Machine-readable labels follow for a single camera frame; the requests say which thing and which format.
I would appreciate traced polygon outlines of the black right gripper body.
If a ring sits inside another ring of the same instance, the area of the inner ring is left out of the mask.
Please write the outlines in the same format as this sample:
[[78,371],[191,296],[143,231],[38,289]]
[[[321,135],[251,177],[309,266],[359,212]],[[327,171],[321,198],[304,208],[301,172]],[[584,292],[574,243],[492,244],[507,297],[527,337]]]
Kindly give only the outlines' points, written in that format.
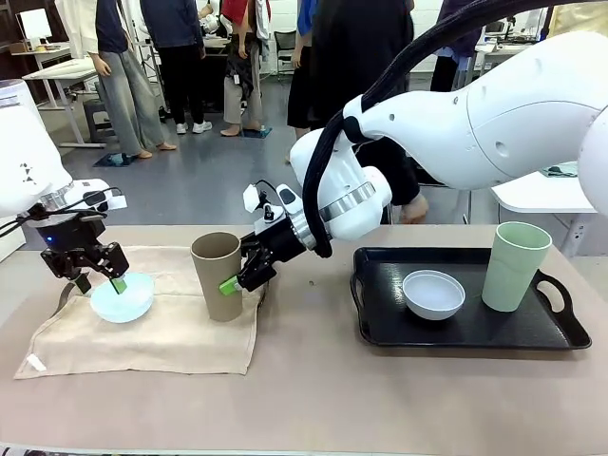
[[274,273],[275,262],[288,262],[306,251],[305,245],[295,233],[291,219],[285,215],[267,222],[260,218],[254,224],[256,239],[260,245],[256,271]]

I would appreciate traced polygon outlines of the person's left hand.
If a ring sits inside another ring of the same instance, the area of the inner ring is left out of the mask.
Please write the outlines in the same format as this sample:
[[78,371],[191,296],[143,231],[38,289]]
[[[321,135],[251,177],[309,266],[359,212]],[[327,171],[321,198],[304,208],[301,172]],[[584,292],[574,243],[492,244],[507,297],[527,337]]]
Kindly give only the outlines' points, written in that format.
[[410,203],[401,206],[401,224],[420,224],[426,219],[429,210],[427,199],[419,193]]

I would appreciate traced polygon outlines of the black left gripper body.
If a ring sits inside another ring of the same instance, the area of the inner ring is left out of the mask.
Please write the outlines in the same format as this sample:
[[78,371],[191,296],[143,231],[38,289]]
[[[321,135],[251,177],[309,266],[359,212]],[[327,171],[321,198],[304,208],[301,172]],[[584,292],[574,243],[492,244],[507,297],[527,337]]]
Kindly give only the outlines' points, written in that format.
[[106,213],[98,211],[66,211],[58,215],[38,211],[28,213],[28,226],[51,252],[92,251],[101,245],[98,237],[105,231],[105,218]]

